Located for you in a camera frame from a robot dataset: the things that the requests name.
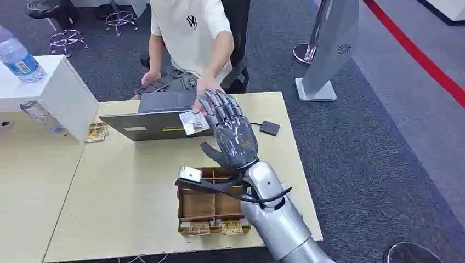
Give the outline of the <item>person's right hand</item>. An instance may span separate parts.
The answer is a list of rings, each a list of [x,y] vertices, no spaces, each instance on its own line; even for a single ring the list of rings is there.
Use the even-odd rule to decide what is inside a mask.
[[[153,83],[155,80],[162,77],[161,72],[158,70],[148,70],[141,78],[141,86],[147,86]]]

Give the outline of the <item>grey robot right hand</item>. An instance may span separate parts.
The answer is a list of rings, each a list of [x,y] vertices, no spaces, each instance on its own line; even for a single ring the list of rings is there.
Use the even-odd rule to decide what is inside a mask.
[[[202,142],[202,151],[222,167],[247,169],[259,161],[258,141],[238,102],[220,89],[206,89],[197,100],[206,113],[219,150]]]

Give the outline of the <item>person's left hand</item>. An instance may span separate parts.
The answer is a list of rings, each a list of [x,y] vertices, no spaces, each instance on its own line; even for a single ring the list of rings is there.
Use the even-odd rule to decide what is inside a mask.
[[[217,82],[214,75],[210,73],[204,73],[198,80],[197,80],[197,87],[196,87],[196,99],[192,106],[192,111],[194,113],[203,112],[203,106],[198,100],[198,97],[205,94],[205,90],[210,89],[215,91],[216,89],[222,90],[222,87]]]

